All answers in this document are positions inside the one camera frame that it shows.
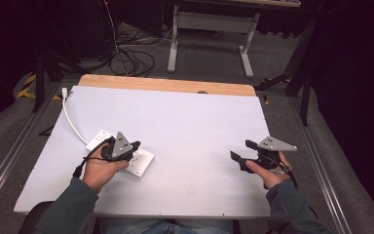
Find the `finger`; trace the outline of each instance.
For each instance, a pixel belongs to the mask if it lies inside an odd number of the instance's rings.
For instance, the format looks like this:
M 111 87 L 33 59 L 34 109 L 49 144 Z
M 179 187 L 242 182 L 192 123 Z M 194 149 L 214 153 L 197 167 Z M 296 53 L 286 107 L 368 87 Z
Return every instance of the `finger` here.
M 113 163 L 117 171 L 127 168 L 130 164 L 126 160 L 121 160 Z
M 254 173 L 260 175 L 260 177 L 262 177 L 263 179 L 269 177 L 272 174 L 268 170 L 260 167 L 259 165 L 250 160 L 245 161 L 245 164 L 248 168 L 250 168 Z

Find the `person's right hand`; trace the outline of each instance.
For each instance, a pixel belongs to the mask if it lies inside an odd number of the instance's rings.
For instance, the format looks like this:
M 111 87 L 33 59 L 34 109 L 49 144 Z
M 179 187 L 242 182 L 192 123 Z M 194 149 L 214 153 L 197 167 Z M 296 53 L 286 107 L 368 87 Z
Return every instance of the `person's right hand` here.
M 281 161 L 284 162 L 285 165 L 290 166 L 289 163 L 287 162 L 286 158 L 284 157 L 284 154 L 282 152 L 279 152 L 279 155 L 280 155 Z M 250 160 L 245 161 L 245 164 L 254 173 L 258 174 L 260 177 L 263 178 L 263 181 L 266 184 L 268 189 L 271 189 L 275 185 L 280 184 L 283 181 L 290 178 L 290 176 L 286 175 L 286 174 L 272 173 L 269 170 L 266 170 L 266 169 L 260 167 L 258 164 L 254 163 Z
M 114 176 L 115 173 L 129 166 L 129 163 L 125 160 L 117 162 L 106 162 L 100 160 L 102 159 L 102 146 L 99 147 L 98 150 L 91 156 L 91 158 L 97 159 L 90 159 L 87 162 L 83 177 L 83 182 L 86 183 L 96 193 L 99 193 L 101 191 L 102 186 L 104 186 Z

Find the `white paper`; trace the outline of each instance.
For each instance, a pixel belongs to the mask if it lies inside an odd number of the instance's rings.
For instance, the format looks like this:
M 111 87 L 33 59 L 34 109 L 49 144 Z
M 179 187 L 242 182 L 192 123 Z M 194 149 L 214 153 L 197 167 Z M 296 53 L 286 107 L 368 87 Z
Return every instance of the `white paper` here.
M 269 135 L 258 97 L 74 87 L 66 106 L 86 140 L 121 131 L 155 155 L 138 178 L 118 172 L 103 187 L 97 215 L 269 216 L 263 181 L 240 171 L 230 151 L 256 158 L 246 139 Z M 15 206 L 28 213 L 55 200 L 87 155 L 63 113 Z

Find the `person's left hand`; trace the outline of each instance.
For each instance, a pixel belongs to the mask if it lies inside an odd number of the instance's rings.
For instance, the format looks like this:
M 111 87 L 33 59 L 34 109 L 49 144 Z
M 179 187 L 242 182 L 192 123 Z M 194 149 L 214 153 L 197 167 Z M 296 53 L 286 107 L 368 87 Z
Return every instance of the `person's left hand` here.
M 91 158 L 101 157 L 101 149 L 99 147 L 96 152 L 93 153 Z M 102 186 L 104 186 L 111 178 L 121 169 L 125 169 L 129 166 L 129 162 L 122 160 L 117 162 L 106 162 L 99 159 L 90 159 L 87 162 L 85 173 L 83 177 L 83 182 L 86 183 L 92 190 L 96 193 L 101 191 Z

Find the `gray sleeve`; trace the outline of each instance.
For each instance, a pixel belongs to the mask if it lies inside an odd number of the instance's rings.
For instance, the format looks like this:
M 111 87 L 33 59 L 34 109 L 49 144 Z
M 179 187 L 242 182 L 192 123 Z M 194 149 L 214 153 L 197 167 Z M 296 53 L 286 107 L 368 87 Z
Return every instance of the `gray sleeve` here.
M 34 233 L 79 233 L 94 211 L 97 194 L 73 177 L 65 191 L 47 208 Z
M 271 188 L 266 198 L 271 207 L 269 226 L 272 230 L 279 233 L 331 233 L 318 221 L 291 179 Z

